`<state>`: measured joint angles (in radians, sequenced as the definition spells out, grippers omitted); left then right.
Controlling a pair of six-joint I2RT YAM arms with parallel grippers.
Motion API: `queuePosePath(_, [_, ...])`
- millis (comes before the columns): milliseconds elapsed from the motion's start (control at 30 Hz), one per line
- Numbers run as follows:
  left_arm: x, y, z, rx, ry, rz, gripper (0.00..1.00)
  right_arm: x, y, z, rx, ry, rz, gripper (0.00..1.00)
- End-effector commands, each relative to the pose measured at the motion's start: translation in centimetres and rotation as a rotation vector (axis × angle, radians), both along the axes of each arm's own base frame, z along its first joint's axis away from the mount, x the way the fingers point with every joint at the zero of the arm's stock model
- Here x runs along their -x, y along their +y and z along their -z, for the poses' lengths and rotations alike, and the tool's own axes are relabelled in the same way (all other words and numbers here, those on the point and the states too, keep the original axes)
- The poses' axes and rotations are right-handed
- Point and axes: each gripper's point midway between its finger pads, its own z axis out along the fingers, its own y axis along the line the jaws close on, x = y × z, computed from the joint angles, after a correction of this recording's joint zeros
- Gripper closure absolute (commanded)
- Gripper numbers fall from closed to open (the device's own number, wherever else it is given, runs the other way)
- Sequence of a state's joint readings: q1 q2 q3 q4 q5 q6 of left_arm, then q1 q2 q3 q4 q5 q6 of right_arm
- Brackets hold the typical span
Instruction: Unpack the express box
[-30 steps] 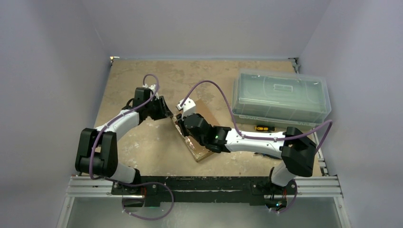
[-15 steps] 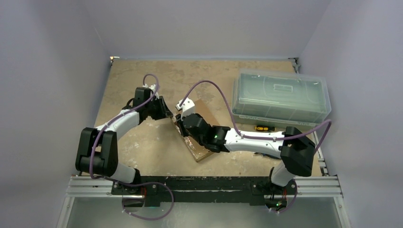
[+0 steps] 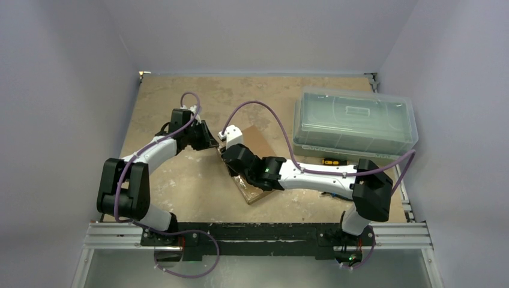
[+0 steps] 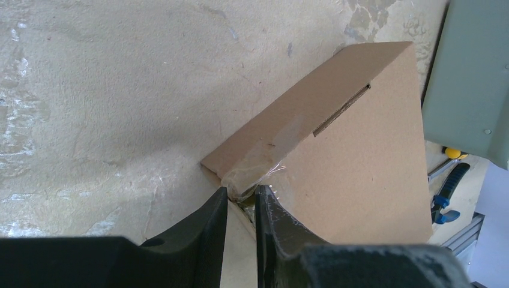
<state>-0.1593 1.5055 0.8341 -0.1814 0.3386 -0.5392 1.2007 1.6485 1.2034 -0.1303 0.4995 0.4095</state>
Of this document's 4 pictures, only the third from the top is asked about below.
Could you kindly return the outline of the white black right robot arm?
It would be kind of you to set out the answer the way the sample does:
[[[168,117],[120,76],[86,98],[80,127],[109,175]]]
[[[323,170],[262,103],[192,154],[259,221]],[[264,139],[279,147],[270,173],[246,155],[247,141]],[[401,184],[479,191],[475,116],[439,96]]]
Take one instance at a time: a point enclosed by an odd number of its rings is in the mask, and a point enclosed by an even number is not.
[[[243,144],[224,149],[221,159],[231,176],[263,191],[305,189],[351,200],[337,228],[344,244],[357,240],[370,223],[389,219],[393,180],[371,160],[345,166],[294,163],[283,157],[258,157]]]

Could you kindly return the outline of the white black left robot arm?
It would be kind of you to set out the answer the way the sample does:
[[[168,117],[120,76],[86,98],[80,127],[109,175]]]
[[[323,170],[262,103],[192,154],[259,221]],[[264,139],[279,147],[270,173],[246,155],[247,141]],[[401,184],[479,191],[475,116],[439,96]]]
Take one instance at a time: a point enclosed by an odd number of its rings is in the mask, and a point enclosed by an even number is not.
[[[151,203],[149,177],[188,146],[195,151],[218,147],[198,113],[198,106],[173,109],[170,121],[146,146],[124,158],[107,159],[101,173],[97,211],[120,222],[131,220],[156,230],[155,237],[163,245],[176,243],[179,237],[176,215]]]

